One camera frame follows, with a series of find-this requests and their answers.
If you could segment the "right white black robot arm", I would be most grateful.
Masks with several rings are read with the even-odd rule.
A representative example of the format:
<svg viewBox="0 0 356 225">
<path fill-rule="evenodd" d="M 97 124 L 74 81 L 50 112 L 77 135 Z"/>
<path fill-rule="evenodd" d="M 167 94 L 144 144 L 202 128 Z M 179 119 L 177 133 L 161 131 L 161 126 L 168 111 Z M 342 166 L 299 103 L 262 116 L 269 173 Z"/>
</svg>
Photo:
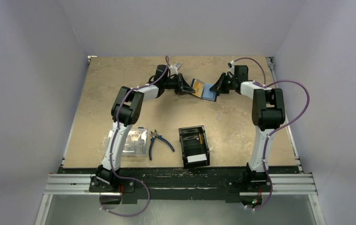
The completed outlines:
<svg viewBox="0 0 356 225">
<path fill-rule="evenodd" d="M 235 181 L 237 187 L 249 191 L 270 182 L 268 178 L 269 156 L 276 130 L 285 122 L 283 91 L 267 88 L 248 79 L 248 66 L 228 64 L 229 70 L 222 73 L 209 89 L 218 94 L 231 90 L 252 99 L 252 122 L 255 126 L 255 140 L 249 162 L 241 178 Z"/>
</svg>

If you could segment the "orange credit card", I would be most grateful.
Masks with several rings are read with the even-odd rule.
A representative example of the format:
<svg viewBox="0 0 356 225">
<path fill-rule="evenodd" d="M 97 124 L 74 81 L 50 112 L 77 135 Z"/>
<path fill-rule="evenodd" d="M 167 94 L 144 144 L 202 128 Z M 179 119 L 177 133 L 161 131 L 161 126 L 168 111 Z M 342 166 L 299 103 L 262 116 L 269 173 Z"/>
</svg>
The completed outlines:
<svg viewBox="0 0 356 225">
<path fill-rule="evenodd" d="M 193 80 L 193 89 L 194 89 L 194 95 L 198 98 L 202 98 L 203 90 L 204 90 L 204 83 L 194 79 Z"/>
</svg>

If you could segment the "black aluminium mounting rail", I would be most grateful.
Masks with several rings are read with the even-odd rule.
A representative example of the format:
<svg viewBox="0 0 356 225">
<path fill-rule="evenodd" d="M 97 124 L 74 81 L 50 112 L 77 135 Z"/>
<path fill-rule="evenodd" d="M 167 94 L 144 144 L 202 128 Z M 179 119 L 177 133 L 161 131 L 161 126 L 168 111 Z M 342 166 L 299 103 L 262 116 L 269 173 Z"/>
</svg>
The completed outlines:
<svg viewBox="0 0 356 225">
<path fill-rule="evenodd" d="M 123 168 L 114 186 L 95 178 L 94 170 L 62 169 L 51 174 L 45 188 L 49 195 L 110 196 L 123 204 L 139 200 L 204 200 L 259 205 L 269 195 L 312 195 L 317 192 L 311 174 L 294 166 L 274 166 L 270 180 L 244 180 L 243 167 Z"/>
</svg>

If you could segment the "white card stack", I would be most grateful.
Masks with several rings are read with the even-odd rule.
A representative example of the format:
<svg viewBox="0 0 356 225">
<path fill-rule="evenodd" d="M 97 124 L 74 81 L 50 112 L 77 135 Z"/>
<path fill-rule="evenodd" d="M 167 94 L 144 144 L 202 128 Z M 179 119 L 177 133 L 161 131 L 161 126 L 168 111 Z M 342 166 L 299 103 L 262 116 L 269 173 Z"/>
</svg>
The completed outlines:
<svg viewBox="0 0 356 225">
<path fill-rule="evenodd" d="M 195 163 L 200 161 L 207 161 L 206 154 L 192 155 L 186 157 L 188 163 Z"/>
</svg>

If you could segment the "black plastic card box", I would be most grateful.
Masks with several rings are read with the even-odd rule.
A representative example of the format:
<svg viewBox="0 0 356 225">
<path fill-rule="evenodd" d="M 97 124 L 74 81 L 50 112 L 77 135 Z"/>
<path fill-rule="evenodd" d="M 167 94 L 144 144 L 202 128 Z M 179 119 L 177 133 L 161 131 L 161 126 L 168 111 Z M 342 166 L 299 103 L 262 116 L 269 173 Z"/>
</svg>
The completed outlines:
<svg viewBox="0 0 356 225">
<path fill-rule="evenodd" d="M 210 151 L 203 125 L 194 127 L 182 127 L 178 129 L 179 141 L 182 151 L 183 168 L 191 169 L 210 165 Z M 188 163 L 186 157 L 206 154 L 207 161 Z"/>
</svg>

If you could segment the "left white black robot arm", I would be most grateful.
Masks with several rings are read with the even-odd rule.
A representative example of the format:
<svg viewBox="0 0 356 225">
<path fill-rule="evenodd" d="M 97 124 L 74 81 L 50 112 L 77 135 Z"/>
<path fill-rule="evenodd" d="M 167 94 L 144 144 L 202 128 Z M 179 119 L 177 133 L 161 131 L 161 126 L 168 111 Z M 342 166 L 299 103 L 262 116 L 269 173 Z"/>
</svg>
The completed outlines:
<svg viewBox="0 0 356 225">
<path fill-rule="evenodd" d="M 181 63 L 158 65 L 155 74 L 146 84 L 120 88 L 111 108 L 113 125 L 110 142 L 101 165 L 91 177 L 91 192 L 98 189 L 102 192 L 112 192 L 127 180 L 127 177 L 119 174 L 122 153 L 128 134 L 140 117 L 143 102 L 160 97 L 165 90 L 174 90 L 176 94 L 194 92 L 184 81 L 179 71 L 181 66 Z"/>
</svg>

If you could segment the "blue leather card holder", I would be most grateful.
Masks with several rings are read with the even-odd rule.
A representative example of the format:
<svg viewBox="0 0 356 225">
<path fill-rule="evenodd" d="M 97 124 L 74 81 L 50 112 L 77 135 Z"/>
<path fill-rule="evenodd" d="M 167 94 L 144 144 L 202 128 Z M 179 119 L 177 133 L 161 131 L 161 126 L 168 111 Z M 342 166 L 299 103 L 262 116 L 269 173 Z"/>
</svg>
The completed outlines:
<svg viewBox="0 0 356 225">
<path fill-rule="evenodd" d="M 205 85 L 204 85 L 204 90 L 203 90 L 203 94 L 202 94 L 202 98 L 201 99 L 207 100 L 207 101 L 216 102 L 217 101 L 217 97 L 219 96 L 219 94 L 209 91 L 209 88 L 212 86 L 211 83 L 204 83 L 204 84 Z"/>
</svg>

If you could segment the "clear plastic parts box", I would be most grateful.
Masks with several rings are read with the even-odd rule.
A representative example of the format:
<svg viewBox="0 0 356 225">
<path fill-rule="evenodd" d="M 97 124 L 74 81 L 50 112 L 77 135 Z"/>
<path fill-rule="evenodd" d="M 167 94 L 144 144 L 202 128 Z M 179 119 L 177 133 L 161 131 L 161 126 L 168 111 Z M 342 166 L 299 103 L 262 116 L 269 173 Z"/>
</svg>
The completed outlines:
<svg viewBox="0 0 356 225">
<path fill-rule="evenodd" d="M 117 150 L 122 156 L 144 157 L 148 154 L 149 130 L 144 127 L 121 126 L 115 136 L 115 127 L 112 127 L 105 139 L 105 156 L 109 158 L 110 148 Z"/>
</svg>

